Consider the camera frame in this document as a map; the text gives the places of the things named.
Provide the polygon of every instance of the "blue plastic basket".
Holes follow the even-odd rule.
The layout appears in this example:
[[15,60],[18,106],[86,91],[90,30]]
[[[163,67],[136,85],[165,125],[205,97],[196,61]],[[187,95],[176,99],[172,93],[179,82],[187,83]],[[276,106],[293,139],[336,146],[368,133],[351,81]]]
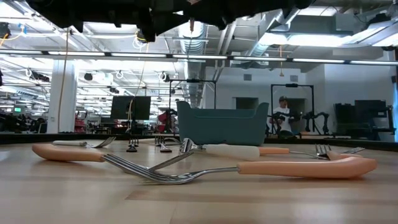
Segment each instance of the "blue plastic basket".
[[259,146],[264,143],[268,103],[256,110],[192,109],[185,101],[177,102],[180,139],[195,144],[232,144]]

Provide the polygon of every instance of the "doorway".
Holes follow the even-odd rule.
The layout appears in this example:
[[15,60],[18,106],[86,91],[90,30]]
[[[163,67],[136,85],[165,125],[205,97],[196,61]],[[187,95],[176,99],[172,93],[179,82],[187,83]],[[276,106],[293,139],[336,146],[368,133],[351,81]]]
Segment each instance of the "doorway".
[[[287,106],[289,107],[291,112],[296,112],[298,114],[305,114],[305,100],[303,98],[289,98],[287,100]],[[305,120],[302,119],[297,122],[293,122],[290,124],[292,127],[292,132],[294,134],[298,134],[305,129]]]
[[258,98],[248,98],[248,97],[236,97],[236,109],[257,109],[259,106],[259,99]]

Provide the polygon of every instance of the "white column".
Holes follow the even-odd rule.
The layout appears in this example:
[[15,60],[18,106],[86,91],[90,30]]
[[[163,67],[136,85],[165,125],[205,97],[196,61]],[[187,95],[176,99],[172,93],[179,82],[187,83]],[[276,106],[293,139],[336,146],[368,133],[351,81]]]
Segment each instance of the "white column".
[[73,132],[75,129],[78,71],[75,71],[73,61],[68,60],[64,77],[64,64],[64,60],[54,60],[47,133]]

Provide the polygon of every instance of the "white fork handle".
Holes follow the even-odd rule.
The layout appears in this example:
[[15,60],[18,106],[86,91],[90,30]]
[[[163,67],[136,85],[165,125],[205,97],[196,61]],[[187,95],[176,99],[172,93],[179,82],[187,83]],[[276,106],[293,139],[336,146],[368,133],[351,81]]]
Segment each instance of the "white fork handle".
[[260,150],[256,146],[229,146],[225,144],[209,144],[205,146],[206,152],[218,156],[256,161],[260,158]]
[[56,146],[86,146],[87,142],[84,141],[54,141],[52,143]]

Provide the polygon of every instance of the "table surface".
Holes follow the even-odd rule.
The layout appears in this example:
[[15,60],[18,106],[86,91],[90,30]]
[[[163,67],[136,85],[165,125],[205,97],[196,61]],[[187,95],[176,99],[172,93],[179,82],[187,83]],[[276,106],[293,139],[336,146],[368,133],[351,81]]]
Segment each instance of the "table surface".
[[[91,144],[101,141],[88,140]],[[100,149],[145,166],[162,154],[153,139],[127,153],[127,141]],[[1,224],[43,223],[398,223],[398,154],[366,150],[379,167],[356,180],[315,180],[237,173],[210,174],[191,184],[154,185],[108,163],[45,161],[31,144],[0,146]],[[314,146],[277,145],[313,152]],[[342,151],[347,148],[333,147]],[[313,161],[297,155],[268,161]],[[166,173],[231,167],[238,160],[194,154]]]

